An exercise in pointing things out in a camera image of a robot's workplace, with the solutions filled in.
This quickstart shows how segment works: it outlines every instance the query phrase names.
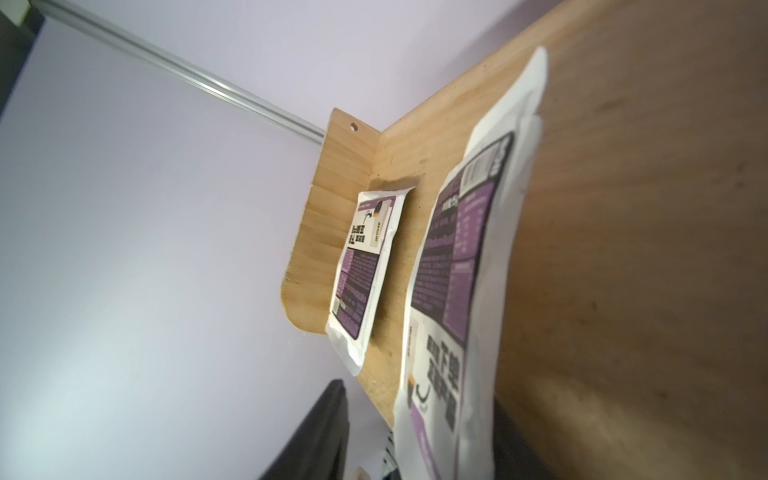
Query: wooden shelf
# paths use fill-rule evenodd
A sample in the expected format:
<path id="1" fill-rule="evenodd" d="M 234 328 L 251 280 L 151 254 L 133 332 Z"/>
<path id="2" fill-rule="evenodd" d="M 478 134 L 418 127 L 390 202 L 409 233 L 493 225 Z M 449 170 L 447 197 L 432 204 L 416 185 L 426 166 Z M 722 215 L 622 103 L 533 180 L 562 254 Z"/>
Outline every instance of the wooden shelf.
<path id="1" fill-rule="evenodd" d="M 765 478 L 767 32 L 764 2 L 571 0 L 381 133 L 334 111 L 283 282 L 290 321 L 323 332 L 357 193 L 417 184 L 359 377 L 391 425 L 429 211 L 545 45 L 497 396 L 562 478 Z"/>

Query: metal rod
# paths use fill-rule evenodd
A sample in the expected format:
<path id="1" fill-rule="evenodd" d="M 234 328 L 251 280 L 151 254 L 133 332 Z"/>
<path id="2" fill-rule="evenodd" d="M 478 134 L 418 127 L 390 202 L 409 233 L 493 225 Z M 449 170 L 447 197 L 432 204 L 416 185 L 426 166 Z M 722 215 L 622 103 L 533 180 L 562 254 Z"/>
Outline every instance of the metal rod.
<path id="1" fill-rule="evenodd" d="M 40 12 L 113 47 L 174 73 L 202 91 L 228 101 L 308 140 L 323 143 L 325 131 L 217 76 L 147 43 L 128 31 L 65 0 L 30 0 Z"/>

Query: small snack pouch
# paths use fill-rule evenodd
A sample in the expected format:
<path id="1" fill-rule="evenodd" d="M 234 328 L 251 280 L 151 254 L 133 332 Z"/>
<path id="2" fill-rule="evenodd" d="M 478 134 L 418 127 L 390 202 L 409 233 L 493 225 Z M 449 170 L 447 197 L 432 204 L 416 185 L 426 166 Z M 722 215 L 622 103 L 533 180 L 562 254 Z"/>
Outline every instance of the small snack pouch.
<path id="1" fill-rule="evenodd" d="M 392 238 L 411 189 L 360 192 L 349 236 L 336 267 L 326 333 L 357 376 L 366 359 Z"/>

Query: lavender wall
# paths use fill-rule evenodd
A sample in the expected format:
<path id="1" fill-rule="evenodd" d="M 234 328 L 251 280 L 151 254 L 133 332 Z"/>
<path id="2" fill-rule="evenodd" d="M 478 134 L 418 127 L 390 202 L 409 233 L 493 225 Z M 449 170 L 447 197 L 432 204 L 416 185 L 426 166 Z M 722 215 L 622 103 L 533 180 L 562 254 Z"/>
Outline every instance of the lavender wall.
<path id="1" fill-rule="evenodd" d="M 49 22 L 0 120 L 0 478 L 257 478 L 332 378 L 280 305 L 318 147 Z"/>
<path id="2" fill-rule="evenodd" d="M 560 0 L 70 0 L 325 127 L 384 129 Z"/>

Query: packaged food bag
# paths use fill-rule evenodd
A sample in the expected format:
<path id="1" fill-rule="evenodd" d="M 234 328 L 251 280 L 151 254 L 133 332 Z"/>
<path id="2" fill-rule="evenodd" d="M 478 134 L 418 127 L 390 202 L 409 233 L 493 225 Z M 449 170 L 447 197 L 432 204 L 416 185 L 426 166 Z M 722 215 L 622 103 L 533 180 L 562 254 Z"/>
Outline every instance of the packaged food bag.
<path id="1" fill-rule="evenodd" d="M 392 238 L 411 189 L 360 192 L 336 266 L 326 333 L 344 365 L 357 376 L 366 359 Z"/>
<path id="2" fill-rule="evenodd" d="M 494 478 L 507 271 L 541 119 L 547 51 L 480 120 L 445 179 L 406 292 L 395 450 L 406 480 Z"/>

